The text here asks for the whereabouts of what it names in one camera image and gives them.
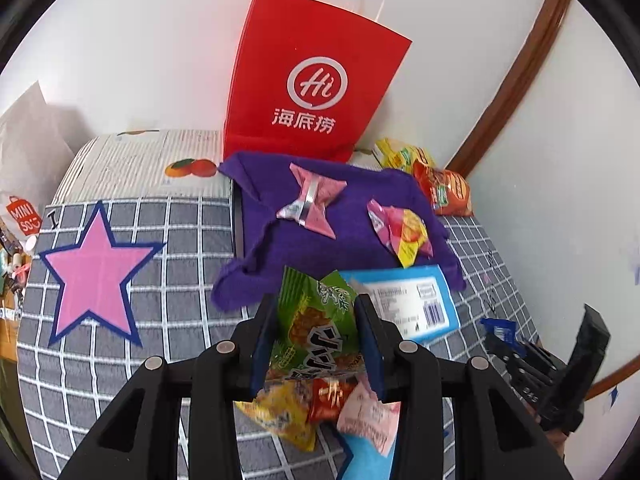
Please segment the right hand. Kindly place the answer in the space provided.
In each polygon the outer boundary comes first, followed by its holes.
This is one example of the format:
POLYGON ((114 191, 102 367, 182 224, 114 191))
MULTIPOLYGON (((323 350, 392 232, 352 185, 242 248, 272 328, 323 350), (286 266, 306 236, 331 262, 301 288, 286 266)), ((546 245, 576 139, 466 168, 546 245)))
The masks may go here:
POLYGON ((565 460, 565 445, 568 435, 564 434, 564 432, 559 428, 546 431, 544 434, 560 456, 560 459, 565 460))

